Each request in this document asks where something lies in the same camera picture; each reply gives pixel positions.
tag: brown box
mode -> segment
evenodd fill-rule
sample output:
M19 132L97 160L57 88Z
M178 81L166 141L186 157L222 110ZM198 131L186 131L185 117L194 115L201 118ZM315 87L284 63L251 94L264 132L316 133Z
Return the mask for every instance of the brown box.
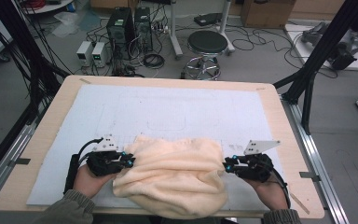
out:
M115 7L130 7L133 13L138 6L138 0L90 0L91 7L102 11L109 11Z
M296 0L245 0L242 24L245 27L283 29L295 3Z

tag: towel fold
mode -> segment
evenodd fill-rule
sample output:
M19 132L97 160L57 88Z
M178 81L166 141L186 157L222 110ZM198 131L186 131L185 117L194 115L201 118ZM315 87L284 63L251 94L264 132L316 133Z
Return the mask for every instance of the towel fold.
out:
M207 217L226 203L220 178L223 152L215 141L187 138L170 142L138 136L125 151L136 160L113 182L116 196L175 219Z

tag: table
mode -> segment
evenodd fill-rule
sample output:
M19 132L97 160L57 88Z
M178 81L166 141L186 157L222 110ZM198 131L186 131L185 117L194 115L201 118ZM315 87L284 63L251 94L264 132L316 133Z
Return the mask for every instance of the table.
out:
M235 51L234 46L231 44L231 41L228 39L228 37L226 36L225 30L226 30L226 23L227 23L227 18L228 18L228 12L229 12L229 7L231 5L231 0L224 0L225 4L223 6L223 13L222 13L222 24L220 25L220 27L217 27L219 34L224 36L227 40L228 46L227 46L227 53L231 53ZM173 49L175 51L175 56L176 59L179 59L180 57L183 56L183 52L182 49L180 48L178 39L176 37L176 33L175 33L175 25L176 25L176 9L175 9L175 5L176 5L176 0L171 0L171 29L170 29L170 39L172 42L172 46Z
M299 174L299 172L307 172L308 168L301 155L289 120L282 108L279 95L271 84L88 76L70 76L63 82L48 111L39 123L34 136L21 155L23 159L31 159L30 162L27 165L17 164L0 191L0 211L43 211L46 209L46 206L26 205L26 201L36 181L39 168L76 98L77 91L82 85L88 84L258 92L265 109L271 134L274 139L280 139L282 142L277 147L277 151L285 172L285 181L290 188L293 207L303 218L321 218L324 216L324 210L312 180L302 178ZM94 212L104 214L149 214L142 208L96 208ZM219 211L215 215L217 217L262 217L263 214L243 210Z

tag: sleeve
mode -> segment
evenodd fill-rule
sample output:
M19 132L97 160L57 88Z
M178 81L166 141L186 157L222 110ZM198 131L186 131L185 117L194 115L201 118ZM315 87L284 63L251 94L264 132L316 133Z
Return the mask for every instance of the sleeve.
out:
M34 220L33 224L59 223L92 223L94 202L75 190L68 190L63 198L43 212L42 216Z
M293 209L270 211L264 214L265 224L300 224L298 212Z

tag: stool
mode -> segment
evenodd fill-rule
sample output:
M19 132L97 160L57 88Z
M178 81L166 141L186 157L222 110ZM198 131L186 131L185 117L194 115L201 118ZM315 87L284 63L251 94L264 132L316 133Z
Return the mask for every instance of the stool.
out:
M216 56L226 50L226 38L213 31L197 31L188 37L187 42L188 48L199 57L186 64L186 74L194 79L217 80L221 73Z

